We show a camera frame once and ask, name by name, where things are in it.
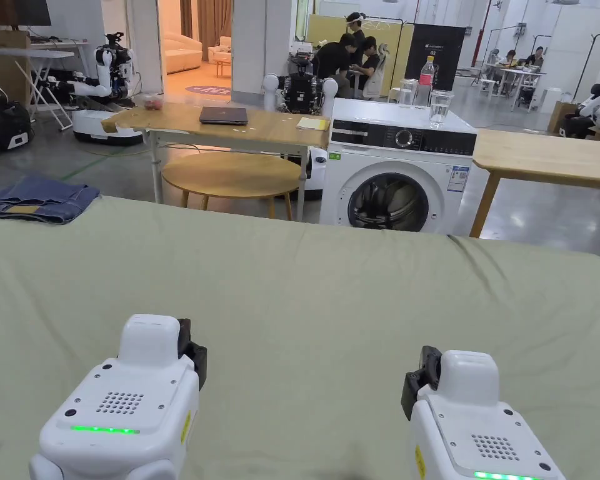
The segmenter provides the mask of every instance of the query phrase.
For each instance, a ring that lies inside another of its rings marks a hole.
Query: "round wooden stool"
[[[184,208],[189,193],[202,195],[202,210],[208,209],[210,196],[268,198],[269,218],[275,218],[274,197],[284,195],[286,217],[292,220],[289,193],[298,188],[300,167],[273,155],[214,152],[170,162],[162,169],[162,177],[182,190]]]

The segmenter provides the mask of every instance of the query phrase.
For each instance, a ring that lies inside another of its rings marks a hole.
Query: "beige sofa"
[[[202,64],[202,44],[193,38],[166,32],[162,45],[167,74],[197,69]]]
[[[216,62],[216,53],[224,53],[227,50],[231,49],[231,37],[230,36],[221,36],[220,37],[220,46],[219,47],[209,47],[209,63]]]

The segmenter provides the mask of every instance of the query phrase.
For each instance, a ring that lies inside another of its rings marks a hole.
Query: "brown curtain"
[[[234,0],[197,0],[202,60],[209,59],[208,47],[218,45],[221,36],[231,36],[233,2]]]
[[[181,27],[183,35],[193,38],[191,0],[181,0]]]

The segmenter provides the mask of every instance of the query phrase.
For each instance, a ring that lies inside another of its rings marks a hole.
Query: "washing machine control panel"
[[[414,129],[334,119],[331,141],[386,149],[441,155],[474,154],[477,135],[443,130]]]

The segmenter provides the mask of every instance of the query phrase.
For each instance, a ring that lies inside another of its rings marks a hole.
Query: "yellow notebook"
[[[328,130],[329,121],[323,118],[309,118],[303,116],[298,122],[297,127],[305,130]]]

